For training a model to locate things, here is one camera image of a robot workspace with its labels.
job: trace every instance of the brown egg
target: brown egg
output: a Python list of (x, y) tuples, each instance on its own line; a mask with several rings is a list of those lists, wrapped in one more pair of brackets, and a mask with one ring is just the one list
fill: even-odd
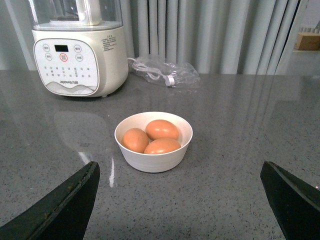
[(159, 138), (152, 141), (144, 150), (144, 154), (166, 154), (181, 148), (180, 143), (172, 138)]
[(140, 128), (131, 128), (123, 135), (121, 144), (131, 151), (143, 154), (149, 144), (149, 139)]
[(145, 132), (151, 140), (170, 138), (178, 140), (178, 128), (170, 121), (158, 119), (148, 123)]

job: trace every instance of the red button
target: red button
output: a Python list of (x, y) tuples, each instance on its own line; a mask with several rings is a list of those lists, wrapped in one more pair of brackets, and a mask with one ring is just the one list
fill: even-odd
[(68, 61), (68, 56), (65, 53), (60, 53), (59, 58), (62, 62)]

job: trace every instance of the white bowl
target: white bowl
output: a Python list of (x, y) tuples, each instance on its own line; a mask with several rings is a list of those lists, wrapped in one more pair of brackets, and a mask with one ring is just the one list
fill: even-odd
[[(147, 124), (157, 119), (167, 120), (178, 128), (179, 138), (177, 141), (181, 144), (181, 148), (163, 154), (143, 154), (131, 151), (121, 145), (122, 137), (127, 130), (139, 128), (145, 131)], [(127, 163), (133, 168), (147, 173), (161, 173), (177, 166), (184, 158), (192, 136), (192, 127), (186, 120), (180, 116), (160, 111), (142, 112), (129, 116), (120, 122), (114, 131), (115, 140)]]

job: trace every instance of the curtain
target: curtain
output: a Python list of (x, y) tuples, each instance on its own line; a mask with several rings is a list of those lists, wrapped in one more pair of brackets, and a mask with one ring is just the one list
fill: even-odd
[[(8, 23), (0, 25), (8, 33), (0, 36), (0, 69), (36, 70), (28, 4), (0, 2), (1, 22)], [(120, 3), (128, 57), (160, 55), (201, 74), (274, 75), (286, 72), (308, 0)]]

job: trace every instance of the gray quartz countertop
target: gray quartz countertop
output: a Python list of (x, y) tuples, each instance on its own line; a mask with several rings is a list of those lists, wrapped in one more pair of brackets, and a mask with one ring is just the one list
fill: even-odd
[[(320, 77), (201, 75), (199, 89), (129, 75), (107, 97), (72, 98), (36, 71), (0, 71), (0, 226), (89, 161), (101, 176), (85, 240), (283, 240), (260, 172), (272, 161), (320, 184)], [(149, 111), (186, 119), (193, 138), (162, 173), (127, 164), (119, 122)]]

